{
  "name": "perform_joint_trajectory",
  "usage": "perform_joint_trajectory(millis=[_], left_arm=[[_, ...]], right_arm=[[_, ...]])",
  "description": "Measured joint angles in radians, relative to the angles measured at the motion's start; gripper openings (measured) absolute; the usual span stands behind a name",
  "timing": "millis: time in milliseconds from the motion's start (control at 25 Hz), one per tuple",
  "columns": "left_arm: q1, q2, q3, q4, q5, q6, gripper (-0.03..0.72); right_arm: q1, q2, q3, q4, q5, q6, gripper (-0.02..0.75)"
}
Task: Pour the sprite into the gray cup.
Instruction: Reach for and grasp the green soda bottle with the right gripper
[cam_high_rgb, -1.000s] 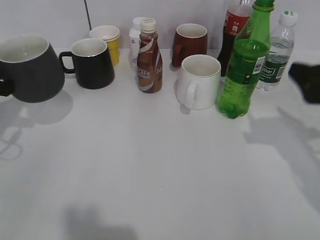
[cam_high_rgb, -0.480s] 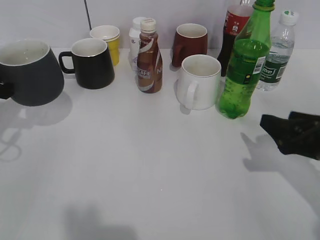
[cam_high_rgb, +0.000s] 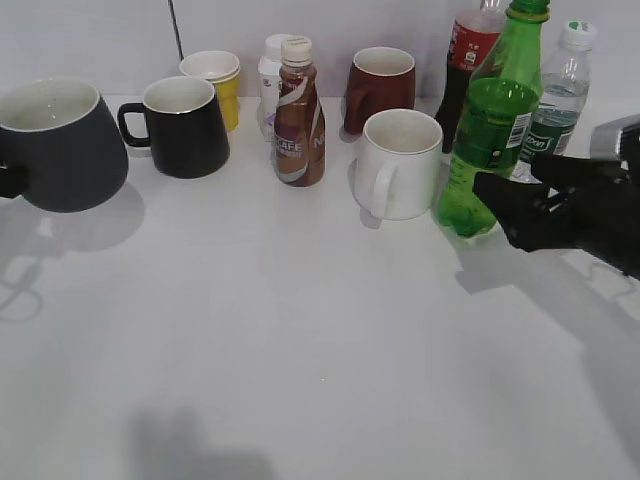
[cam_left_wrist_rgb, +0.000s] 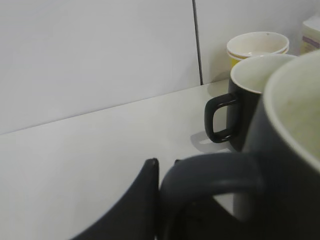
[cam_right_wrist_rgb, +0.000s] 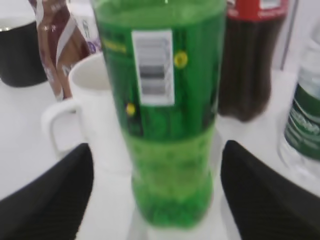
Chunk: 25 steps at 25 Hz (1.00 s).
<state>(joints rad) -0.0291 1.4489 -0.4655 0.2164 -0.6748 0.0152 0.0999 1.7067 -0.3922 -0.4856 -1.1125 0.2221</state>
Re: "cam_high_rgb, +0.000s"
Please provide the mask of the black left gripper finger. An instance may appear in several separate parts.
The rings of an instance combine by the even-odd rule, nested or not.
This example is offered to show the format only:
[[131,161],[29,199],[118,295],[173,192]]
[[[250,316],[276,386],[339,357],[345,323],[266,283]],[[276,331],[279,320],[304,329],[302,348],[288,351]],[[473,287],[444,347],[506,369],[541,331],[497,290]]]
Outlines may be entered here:
[[23,166],[0,168],[0,197],[16,198],[29,188],[29,172]]

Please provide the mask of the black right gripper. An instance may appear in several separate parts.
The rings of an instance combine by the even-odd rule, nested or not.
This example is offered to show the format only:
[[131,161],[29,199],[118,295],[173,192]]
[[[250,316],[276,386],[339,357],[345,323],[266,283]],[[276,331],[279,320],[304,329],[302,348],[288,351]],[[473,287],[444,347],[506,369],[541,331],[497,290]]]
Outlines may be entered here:
[[543,184],[477,173],[473,193],[520,250],[578,249],[639,277],[639,188],[620,162],[536,154]]

